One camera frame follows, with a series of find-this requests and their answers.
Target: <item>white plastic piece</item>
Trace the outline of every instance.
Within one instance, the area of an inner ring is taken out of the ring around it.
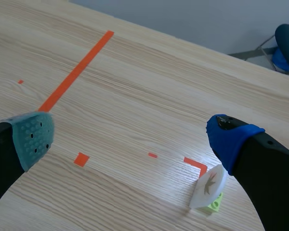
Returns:
[[[227,171],[217,165],[198,179],[189,204],[190,208],[210,205],[221,194],[227,180]]]

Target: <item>orange tape strip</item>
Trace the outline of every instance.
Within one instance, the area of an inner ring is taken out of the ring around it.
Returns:
[[[153,157],[153,158],[157,158],[158,155],[155,155],[154,153],[149,153],[148,156]]]
[[[184,157],[184,162],[188,163],[192,166],[198,167],[200,168],[200,175],[199,177],[201,177],[203,174],[205,174],[208,170],[208,167],[202,163],[197,162],[196,160],[192,160],[190,158]]]
[[[78,153],[78,156],[74,160],[74,164],[84,167],[89,157],[83,153]]]
[[[89,51],[89,53],[77,64],[72,72],[63,80],[58,88],[48,97],[38,111],[48,112],[57,103],[66,90],[72,85],[77,77],[82,73],[86,66],[92,61],[92,59],[101,51],[104,45],[111,39],[114,32],[107,31],[103,37],[97,42],[97,44]]]

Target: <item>blue gripper pad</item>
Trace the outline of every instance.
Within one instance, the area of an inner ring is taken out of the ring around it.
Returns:
[[[54,124],[51,114],[32,112],[1,122],[12,125],[15,150],[23,170],[27,172],[53,143]]]

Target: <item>wooden table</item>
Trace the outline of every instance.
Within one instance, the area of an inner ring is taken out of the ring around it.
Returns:
[[[219,213],[190,211],[199,169],[183,159],[219,163],[205,132],[216,113],[289,148],[289,76],[71,3],[0,0],[0,119],[36,110],[108,30],[51,110],[52,148],[1,199],[0,229],[263,230],[233,177]]]

